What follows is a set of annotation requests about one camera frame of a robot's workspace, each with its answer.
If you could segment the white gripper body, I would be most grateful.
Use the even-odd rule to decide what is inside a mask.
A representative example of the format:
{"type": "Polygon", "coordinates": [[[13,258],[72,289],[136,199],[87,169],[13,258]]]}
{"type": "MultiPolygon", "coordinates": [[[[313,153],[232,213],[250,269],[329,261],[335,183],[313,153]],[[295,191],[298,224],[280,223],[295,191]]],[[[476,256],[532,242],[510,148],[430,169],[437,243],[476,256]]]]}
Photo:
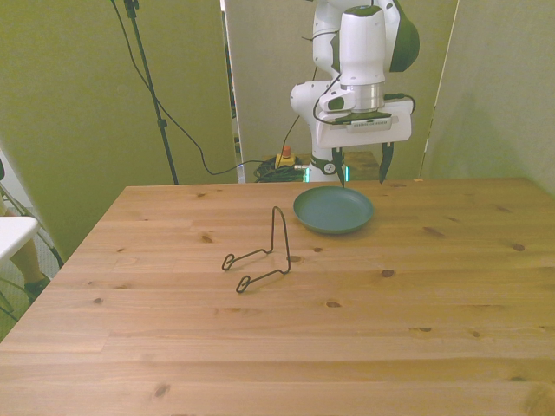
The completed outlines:
{"type": "Polygon", "coordinates": [[[332,124],[340,116],[348,113],[327,114],[322,111],[316,121],[315,141],[320,148],[365,146],[408,140],[412,133],[411,114],[413,101],[387,101],[379,112],[388,117],[350,120],[347,124],[332,124]]]}

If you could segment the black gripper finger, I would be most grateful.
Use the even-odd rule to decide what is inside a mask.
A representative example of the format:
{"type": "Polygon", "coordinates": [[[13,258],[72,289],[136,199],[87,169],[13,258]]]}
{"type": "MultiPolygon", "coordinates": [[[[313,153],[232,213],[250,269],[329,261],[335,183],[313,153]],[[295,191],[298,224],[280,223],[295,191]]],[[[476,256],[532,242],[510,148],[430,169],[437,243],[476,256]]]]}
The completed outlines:
{"type": "Polygon", "coordinates": [[[332,163],[336,168],[336,174],[341,183],[342,187],[345,187],[345,173],[343,171],[344,166],[344,153],[341,147],[336,147],[332,149],[332,163]]]}
{"type": "Polygon", "coordinates": [[[382,161],[379,166],[378,179],[382,184],[387,178],[387,174],[393,159],[393,143],[382,143],[382,161]]]}

